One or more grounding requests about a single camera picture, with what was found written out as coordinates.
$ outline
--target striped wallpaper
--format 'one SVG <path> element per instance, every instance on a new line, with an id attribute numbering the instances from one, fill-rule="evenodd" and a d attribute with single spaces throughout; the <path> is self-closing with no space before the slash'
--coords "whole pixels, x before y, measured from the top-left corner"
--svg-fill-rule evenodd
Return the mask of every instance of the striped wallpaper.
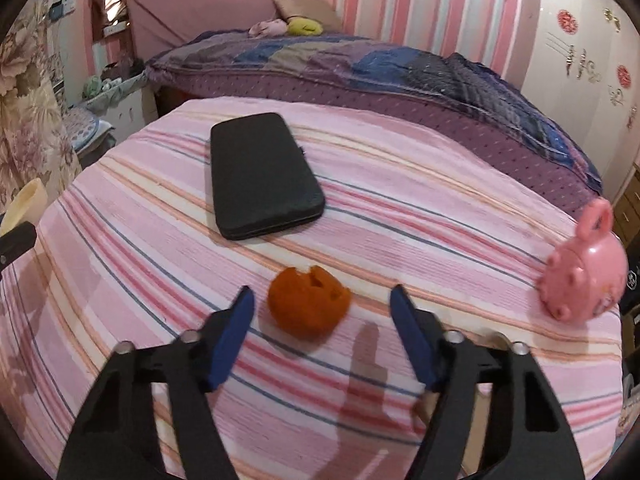
<path id="1" fill-rule="evenodd" d="M 443 56 L 459 52 L 521 86 L 540 0 L 327 0 L 345 30 Z"/>

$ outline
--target drawer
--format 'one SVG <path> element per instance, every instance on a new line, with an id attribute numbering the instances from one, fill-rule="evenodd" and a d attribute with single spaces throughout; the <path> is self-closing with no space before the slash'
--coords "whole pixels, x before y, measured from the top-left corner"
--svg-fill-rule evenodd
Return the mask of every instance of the drawer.
<path id="1" fill-rule="evenodd" d="M 615 232 L 616 236 L 620 238 L 622 244 L 627 247 L 629 244 L 629 240 L 626 239 L 626 236 L 622 231 L 622 227 L 620 226 L 620 222 L 618 222 L 617 220 L 613 222 L 613 232 Z"/>
<path id="2" fill-rule="evenodd" d="M 636 213 L 640 216 L 640 180 L 636 173 L 625 191 L 626 199 L 629 200 Z"/>
<path id="3" fill-rule="evenodd" d="M 638 216 L 638 213 L 636 213 L 636 210 L 626 198 L 626 195 L 620 197 L 615 209 L 615 216 L 626 240 L 630 242 L 636 237 L 638 231 L 640 231 L 640 216 Z"/>

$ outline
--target black wallet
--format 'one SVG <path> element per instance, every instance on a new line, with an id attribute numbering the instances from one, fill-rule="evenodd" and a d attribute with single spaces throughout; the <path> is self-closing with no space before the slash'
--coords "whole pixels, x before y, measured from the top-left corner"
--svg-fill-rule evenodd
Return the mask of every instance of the black wallet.
<path id="1" fill-rule="evenodd" d="M 244 240 L 322 215 L 322 189 L 279 114 L 216 124 L 210 145 L 213 207 L 223 237 Z"/>

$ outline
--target striped bedsheet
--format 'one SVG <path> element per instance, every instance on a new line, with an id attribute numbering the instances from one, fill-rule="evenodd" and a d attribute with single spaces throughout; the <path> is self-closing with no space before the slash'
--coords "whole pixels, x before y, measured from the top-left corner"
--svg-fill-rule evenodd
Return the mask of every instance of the striped bedsheet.
<path id="1" fill-rule="evenodd" d="M 224 240 L 211 203 L 209 132 L 279 112 L 324 189 L 312 225 Z M 388 316 L 404 283 L 419 308 L 478 341 L 527 342 L 577 439 L 588 478 L 606 462 L 622 405 L 620 320 L 548 317 L 534 281 L 574 222 L 436 131 L 373 112 L 269 100 L 187 102 L 82 173 L 46 211 L 38 241 L 2 274 L 0 402 L 54 474 L 74 416 L 120 340 L 171 341 L 226 308 L 242 285 L 258 313 L 211 399 L 242 478 L 401 479 L 424 427 Z M 283 268 L 319 264 L 353 291 L 322 346 L 283 334 L 264 300 Z M 166 392 L 156 411 L 180 474 Z"/>

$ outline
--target pink piggy bank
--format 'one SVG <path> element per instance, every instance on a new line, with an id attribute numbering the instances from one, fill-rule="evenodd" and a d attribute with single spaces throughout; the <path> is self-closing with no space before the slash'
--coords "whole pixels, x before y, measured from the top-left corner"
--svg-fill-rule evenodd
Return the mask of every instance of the pink piggy bank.
<path id="1" fill-rule="evenodd" d="M 597 198 L 584 209 L 575 237 L 556 247 L 547 259 L 538 292 L 556 319 L 583 323 L 614 307 L 622 297 L 626 253 L 612 227 L 611 204 Z"/>

